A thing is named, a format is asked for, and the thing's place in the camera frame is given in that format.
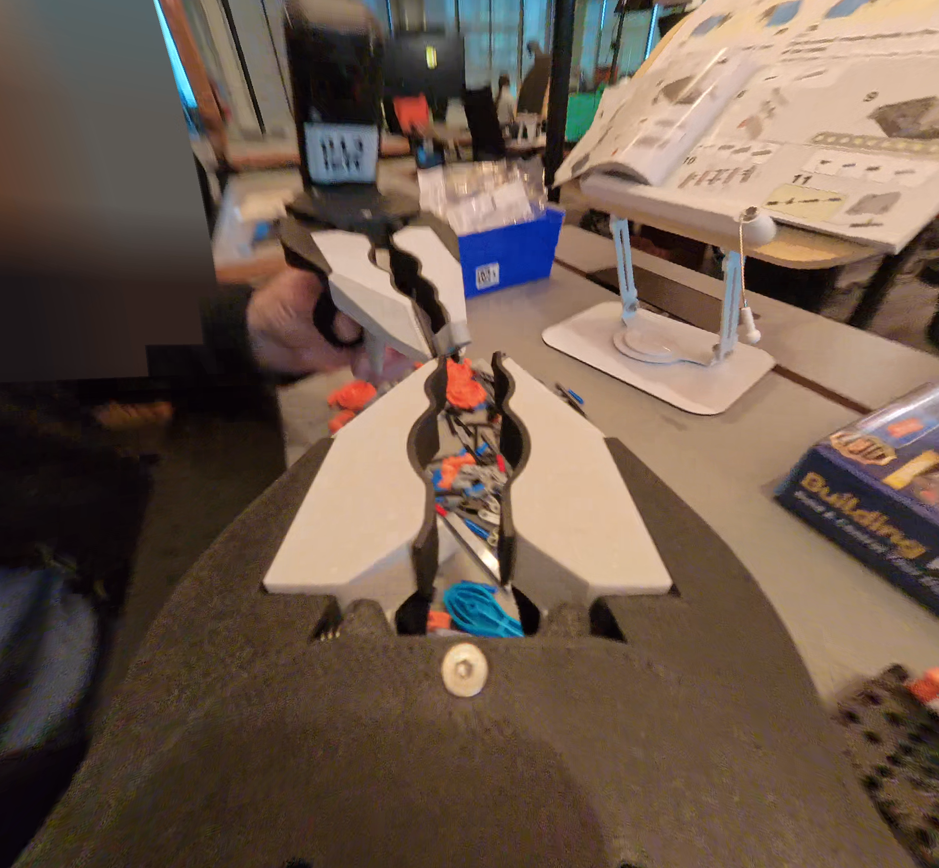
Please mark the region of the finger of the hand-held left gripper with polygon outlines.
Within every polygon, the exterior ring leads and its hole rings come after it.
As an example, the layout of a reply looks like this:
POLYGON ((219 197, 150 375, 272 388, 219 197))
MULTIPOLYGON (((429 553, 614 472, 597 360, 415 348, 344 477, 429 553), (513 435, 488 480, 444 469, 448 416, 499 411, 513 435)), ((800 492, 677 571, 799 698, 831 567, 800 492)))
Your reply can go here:
POLYGON ((421 364, 439 356, 426 312, 398 287, 390 266, 378 262, 371 240, 348 231, 315 230, 312 246, 337 309, 361 328, 370 364, 385 363, 388 349, 421 364))
POLYGON ((411 224, 391 237, 392 275, 425 323, 433 352, 471 342, 459 245, 449 228, 411 224))

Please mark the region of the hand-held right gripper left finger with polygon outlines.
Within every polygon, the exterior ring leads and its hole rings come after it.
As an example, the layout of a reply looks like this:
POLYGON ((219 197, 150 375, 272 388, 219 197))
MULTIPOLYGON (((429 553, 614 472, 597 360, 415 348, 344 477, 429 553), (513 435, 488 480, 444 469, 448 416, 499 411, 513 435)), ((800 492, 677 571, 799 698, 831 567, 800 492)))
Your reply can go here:
POLYGON ((265 575, 269 594, 359 600, 395 615, 430 603, 440 564, 436 491, 447 363, 431 361, 324 443, 311 485, 265 575))

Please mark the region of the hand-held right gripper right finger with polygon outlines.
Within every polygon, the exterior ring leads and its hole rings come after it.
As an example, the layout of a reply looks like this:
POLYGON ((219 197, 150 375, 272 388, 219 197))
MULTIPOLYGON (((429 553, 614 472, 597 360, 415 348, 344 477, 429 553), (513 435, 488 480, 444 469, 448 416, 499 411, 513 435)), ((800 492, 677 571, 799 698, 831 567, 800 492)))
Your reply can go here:
POLYGON ((547 614, 673 587, 604 433, 504 353, 492 355, 499 582, 547 614))

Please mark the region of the orange connector piece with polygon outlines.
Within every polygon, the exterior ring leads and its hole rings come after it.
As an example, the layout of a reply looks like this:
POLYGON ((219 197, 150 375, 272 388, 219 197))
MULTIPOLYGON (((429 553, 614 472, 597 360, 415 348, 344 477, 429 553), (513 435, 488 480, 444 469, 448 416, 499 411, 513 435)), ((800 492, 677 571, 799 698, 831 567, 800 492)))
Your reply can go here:
POLYGON ((446 372, 446 411, 471 413, 487 407, 487 389, 479 381, 470 359, 447 359, 446 372))

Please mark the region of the pile of plastic building pieces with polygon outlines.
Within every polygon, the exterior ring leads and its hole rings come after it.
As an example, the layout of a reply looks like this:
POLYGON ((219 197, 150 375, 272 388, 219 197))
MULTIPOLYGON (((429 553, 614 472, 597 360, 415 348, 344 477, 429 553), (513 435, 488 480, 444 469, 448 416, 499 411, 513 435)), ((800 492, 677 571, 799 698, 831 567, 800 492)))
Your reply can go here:
MULTIPOLYGON (((431 479, 440 519, 452 530, 456 540, 465 543, 469 554, 491 579, 499 582, 497 557, 501 495, 508 481, 509 466, 499 450, 500 414, 494 404, 494 374, 482 363, 472 363, 479 381, 488 392, 484 410, 455 413, 442 410, 442 420, 460 443, 459 452, 437 455, 426 472, 431 479)), ((514 607, 496 592, 499 605, 519 620, 525 635, 532 635, 540 625, 541 614, 521 593, 512 593, 514 607)), ((415 627, 425 632, 459 631, 452 628, 450 617, 440 607, 418 600, 405 605, 405 629, 415 627)))

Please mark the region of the turquoise connector piece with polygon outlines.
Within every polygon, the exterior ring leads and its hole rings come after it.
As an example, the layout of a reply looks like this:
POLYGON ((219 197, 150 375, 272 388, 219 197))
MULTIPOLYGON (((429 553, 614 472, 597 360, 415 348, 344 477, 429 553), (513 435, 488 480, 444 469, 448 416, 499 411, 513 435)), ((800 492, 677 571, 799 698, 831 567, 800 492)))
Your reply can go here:
POLYGON ((496 591, 494 585, 470 580, 460 580, 447 588, 442 603, 452 628, 474 637, 524 637, 522 624, 499 605, 496 591))

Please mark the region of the person's left hand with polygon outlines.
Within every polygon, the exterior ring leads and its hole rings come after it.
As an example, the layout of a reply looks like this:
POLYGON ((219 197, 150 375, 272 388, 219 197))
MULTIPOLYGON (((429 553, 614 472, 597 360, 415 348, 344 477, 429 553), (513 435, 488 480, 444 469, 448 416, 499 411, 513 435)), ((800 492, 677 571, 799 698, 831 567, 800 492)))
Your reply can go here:
POLYGON ((254 290, 246 329, 252 357, 263 372, 282 381, 300 381, 349 371, 358 380, 380 385, 415 369, 414 361, 388 347, 382 371, 377 373, 363 345, 329 343, 313 324, 313 311, 323 290, 316 275, 290 267, 254 290))

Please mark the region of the blue storage bin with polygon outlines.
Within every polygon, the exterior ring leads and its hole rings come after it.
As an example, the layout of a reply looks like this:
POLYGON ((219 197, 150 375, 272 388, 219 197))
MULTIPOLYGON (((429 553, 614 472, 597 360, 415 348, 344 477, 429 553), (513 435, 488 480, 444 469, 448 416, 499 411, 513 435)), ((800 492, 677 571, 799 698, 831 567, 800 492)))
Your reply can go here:
POLYGON ((458 237, 466 299, 546 279, 563 221, 548 206, 529 221, 458 237))

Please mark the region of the clear plastic parts bag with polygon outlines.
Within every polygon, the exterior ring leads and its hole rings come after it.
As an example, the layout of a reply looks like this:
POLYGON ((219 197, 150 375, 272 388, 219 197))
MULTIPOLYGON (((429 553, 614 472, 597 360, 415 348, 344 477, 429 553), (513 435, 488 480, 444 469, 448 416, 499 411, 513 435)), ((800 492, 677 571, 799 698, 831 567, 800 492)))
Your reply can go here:
POLYGON ((417 185, 421 210, 459 237, 533 221, 548 204, 537 157, 420 169, 417 185))

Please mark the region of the white book stand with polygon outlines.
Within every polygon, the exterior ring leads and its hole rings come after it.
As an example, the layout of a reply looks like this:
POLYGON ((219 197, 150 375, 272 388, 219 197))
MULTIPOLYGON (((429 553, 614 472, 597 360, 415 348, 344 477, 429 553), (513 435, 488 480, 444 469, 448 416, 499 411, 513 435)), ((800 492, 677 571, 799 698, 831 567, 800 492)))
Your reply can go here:
POLYGON ((612 217, 616 298, 544 333, 547 345, 681 411, 718 415, 768 373, 865 413, 937 381, 937 360, 853 326, 760 296, 759 260, 806 274, 847 263, 857 245, 785 225, 754 198, 669 193, 612 174, 577 181, 584 202, 612 217), (714 245, 722 279, 630 246, 628 222, 714 245))

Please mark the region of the black stand pole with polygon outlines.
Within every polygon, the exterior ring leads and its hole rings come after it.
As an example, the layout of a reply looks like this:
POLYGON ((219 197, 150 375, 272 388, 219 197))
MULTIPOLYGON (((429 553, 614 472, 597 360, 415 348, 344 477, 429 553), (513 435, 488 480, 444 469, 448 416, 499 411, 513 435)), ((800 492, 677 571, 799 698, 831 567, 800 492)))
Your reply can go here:
POLYGON ((577 0, 555 0, 544 153, 547 198, 552 203, 559 202, 560 190, 555 181, 564 156, 576 10, 577 0))

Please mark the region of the blue cardboard kit box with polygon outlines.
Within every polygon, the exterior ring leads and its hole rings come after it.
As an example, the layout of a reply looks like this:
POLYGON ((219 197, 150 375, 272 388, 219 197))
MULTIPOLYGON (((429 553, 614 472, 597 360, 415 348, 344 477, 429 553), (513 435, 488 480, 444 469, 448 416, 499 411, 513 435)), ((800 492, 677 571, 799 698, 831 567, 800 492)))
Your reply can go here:
POLYGON ((811 446, 775 499, 938 616, 938 384, 811 446))

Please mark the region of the small black machine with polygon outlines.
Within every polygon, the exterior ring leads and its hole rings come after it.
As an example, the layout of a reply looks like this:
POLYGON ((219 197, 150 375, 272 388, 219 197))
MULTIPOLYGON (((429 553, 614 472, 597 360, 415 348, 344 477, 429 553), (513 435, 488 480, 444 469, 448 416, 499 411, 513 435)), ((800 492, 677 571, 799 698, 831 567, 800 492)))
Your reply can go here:
POLYGON ((855 775, 918 866, 938 865, 938 669, 889 666, 844 690, 834 720, 855 775))

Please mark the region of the instruction booklet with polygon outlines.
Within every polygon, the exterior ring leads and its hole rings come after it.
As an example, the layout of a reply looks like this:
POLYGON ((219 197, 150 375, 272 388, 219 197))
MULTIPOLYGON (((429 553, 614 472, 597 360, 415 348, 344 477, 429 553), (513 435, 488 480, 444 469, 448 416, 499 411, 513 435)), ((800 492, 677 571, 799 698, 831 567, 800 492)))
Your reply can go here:
POLYGON ((634 219, 897 253, 937 216, 938 0, 706 0, 557 172, 634 219))

